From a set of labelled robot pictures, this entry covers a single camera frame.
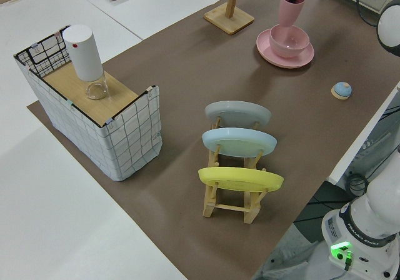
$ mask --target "pink plate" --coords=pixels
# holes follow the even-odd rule
[[[276,55],[271,50],[269,45],[269,32],[271,29],[267,29],[259,34],[257,37],[257,49],[260,52],[261,56],[268,61],[269,63],[279,66],[280,68],[285,69],[296,69],[302,66],[305,66],[309,63],[314,57],[314,48],[311,43],[308,47],[300,53],[299,56],[292,58],[283,58],[281,56]]]

